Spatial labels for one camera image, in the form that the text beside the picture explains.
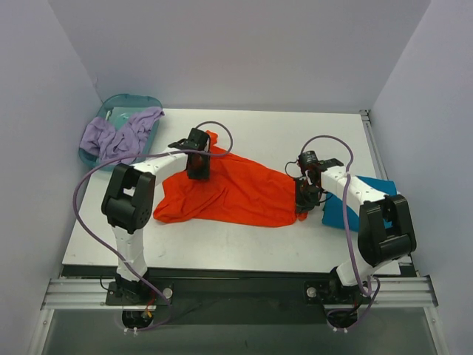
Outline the orange t shirt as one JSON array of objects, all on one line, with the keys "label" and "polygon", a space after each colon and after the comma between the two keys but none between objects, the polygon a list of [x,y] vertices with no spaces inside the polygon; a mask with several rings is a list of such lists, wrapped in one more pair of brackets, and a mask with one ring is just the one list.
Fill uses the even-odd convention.
[{"label": "orange t shirt", "polygon": [[296,213],[295,183],[289,176],[232,153],[211,159],[208,180],[191,180],[179,172],[162,186],[164,198],[153,212],[161,223],[203,219],[276,228],[307,217]]}]

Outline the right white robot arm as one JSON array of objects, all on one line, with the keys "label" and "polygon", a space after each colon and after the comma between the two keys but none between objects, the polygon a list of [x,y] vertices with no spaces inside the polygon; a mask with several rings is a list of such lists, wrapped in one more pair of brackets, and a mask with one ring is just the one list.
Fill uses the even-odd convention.
[{"label": "right white robot arm", "polygon": [[320,206],[328,193],[342,202],[342,221],[349,260],[334,271],[327,292],[336,302],[352,296],[354,286],[371,293],[374,273],[417,248],[409,204],[402,195],[388,195],[353,177],[344,164],[333,158],[319,160],[312,152],[297,159],[301,176],[294,179],[298,215]]}]

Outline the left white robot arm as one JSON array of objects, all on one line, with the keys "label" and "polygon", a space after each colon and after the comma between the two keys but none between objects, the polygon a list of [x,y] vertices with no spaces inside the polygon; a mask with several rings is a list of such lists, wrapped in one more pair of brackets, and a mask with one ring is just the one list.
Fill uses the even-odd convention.
[{"label": "left white robot arm", "polygon": [[112,171],[101,211],[112,227],[119,256],[115,282],[130,303],[149,297],[143,230],[152,216],[154,189],[167,178],[185,172],[192,180],[210,176],[211,137],[198,128],[171,143],[160,157],[141,163],[119,163]]}]

